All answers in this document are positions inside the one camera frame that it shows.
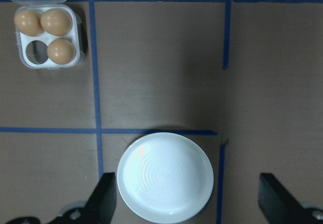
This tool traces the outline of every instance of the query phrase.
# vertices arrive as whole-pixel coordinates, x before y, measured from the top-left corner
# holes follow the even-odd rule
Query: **empty egg slot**
[[[47,61],[47,45],[42,41],[32,41],[26,47],[26,56],[33,64],[43,64]]]

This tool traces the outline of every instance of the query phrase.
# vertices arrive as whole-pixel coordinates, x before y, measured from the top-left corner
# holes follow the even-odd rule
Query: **egg carton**
[[[59,69],[72,67],[84,59],[85,55],[82,48],[81,37],[81,19],[72,11],[71,8],[62,4],[57,4],[55,6],[24,6],[19,8],[16,13],[24,9],[34,10],[40,15],[50,9],[61,9],[67,12],[72,19],[72,29],[64,36],[54,36],[46,31],[39,36],[28,36],[21,33],[16,28],[19,56],[24,65],[32,69]],[[47,57],[48,45],[58,38],[69,40],[75,48],[74,58],[64,65],[56,64]]]

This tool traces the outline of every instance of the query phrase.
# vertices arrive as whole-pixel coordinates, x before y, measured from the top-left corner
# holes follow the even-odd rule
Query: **white plate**
[[[213,170],[203,150],[173,133],[139,138],[122,155],[117,182],[129,208],[156,223],[177,223],[199,213],[213,190]]]

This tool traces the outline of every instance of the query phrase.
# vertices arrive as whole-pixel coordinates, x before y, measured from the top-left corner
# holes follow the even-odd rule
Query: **egg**
[[[47,55],[56,64],[68,64],[75,57],[74,45],[66,39],[59,38],[52,41],[47,47]]]
[[[40,18],[41,26],[54,36],[65,36],[73,26],[70,15],[62,9],[45,11]]]
[[[40,24],[40,15],[34,10],[21,10],[15,14],[17,29],[27,36],[39,36],[44,32]]]

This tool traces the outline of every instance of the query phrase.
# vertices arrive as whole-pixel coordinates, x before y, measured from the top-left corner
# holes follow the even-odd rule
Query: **screw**
[[[323,220],[323,212],[321,210],[312,211],[312,216],[314,216],[317,220]]]
[[[70,214],[70,219],[76,220],[77,218],[81,217],[81,212],[79,209],[76,209],[72,214]]]

